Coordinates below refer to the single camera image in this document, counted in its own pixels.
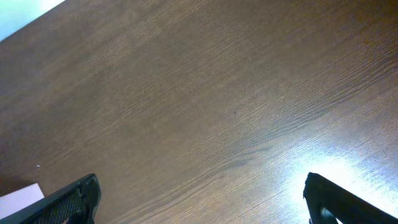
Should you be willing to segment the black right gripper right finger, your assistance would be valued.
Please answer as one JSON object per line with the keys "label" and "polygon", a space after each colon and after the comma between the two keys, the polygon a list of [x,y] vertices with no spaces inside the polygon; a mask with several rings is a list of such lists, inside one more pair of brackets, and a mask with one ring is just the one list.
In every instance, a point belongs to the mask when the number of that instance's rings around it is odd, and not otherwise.
{"label": "black right gripper right finger", "polygon": [[317,173],[308,173],[303,197],[307,203],[311,224],[397,224],[396,217],[367,203]]}

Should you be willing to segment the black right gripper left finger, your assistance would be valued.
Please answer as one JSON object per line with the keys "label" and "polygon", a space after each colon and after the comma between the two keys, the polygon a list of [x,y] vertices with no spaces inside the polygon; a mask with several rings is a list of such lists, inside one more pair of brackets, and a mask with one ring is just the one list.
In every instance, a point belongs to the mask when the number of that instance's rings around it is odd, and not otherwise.
{"label": "black right gripper left finger", "polygon": [[94,224],[101,199],[96,174],[88,174],[38,202],[9,215],[1,223]]}

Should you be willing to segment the white cardboard box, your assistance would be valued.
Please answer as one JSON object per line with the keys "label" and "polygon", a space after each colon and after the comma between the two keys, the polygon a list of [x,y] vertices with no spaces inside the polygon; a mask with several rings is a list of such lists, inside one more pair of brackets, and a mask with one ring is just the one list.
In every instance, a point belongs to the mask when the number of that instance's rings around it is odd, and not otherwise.
{"label": "white cardboard box", "polygon": [[44,198],[37,183],[1,196],[1,219],[16,213]]}

